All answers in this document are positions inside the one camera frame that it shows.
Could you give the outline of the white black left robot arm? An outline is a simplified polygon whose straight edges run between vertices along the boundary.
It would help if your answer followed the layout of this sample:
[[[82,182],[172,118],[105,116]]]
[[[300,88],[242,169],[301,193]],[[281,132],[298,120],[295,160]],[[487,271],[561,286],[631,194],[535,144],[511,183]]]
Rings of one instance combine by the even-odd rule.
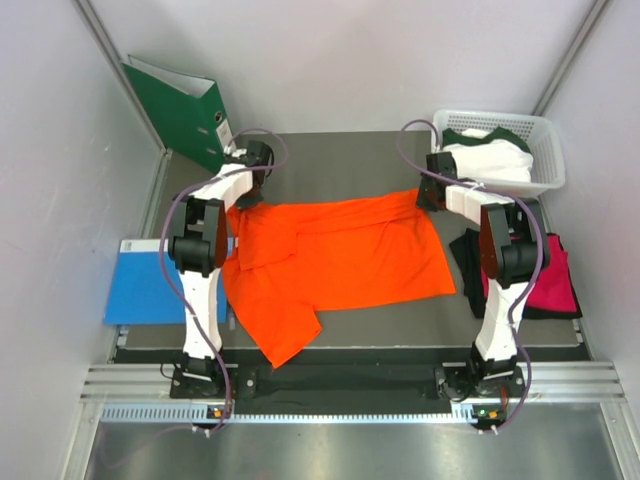
[[[215,291],[228,255],[227,212],[248,209],[262,201],[261,187],[273,168],[275,155],[262,141],[224,149],[217,175],[178,196],[166,234],[166,249],[179,273],[179,297],[185,303],[186,337],[183,352],[202,363],[192,384],[205,396],[226,387],[225,370],[211,363],[221,352]]]

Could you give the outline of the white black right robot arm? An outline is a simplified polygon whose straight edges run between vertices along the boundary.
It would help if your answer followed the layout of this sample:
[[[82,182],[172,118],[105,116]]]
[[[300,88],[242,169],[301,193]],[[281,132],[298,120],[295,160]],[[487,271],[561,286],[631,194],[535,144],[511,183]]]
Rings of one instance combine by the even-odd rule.
[[[479,227],[479,261],[488,278],[488,297],[466,380],[474,393],[490,395],[515,369],[526,300],[549,264],[540,204],[460,179],[453,155],[440,152],[426,156],[417,205],[446,210]]]

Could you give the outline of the orange t shirt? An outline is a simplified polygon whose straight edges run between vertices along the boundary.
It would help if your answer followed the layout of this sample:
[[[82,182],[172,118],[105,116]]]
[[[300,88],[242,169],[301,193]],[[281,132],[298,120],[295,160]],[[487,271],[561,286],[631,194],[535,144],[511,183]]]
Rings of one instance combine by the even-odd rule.
[[[453,295],[439,235],[414,189],[380,197],[231,208],[237,244],[222,279],[273,368],[321,332],[320,312]]]

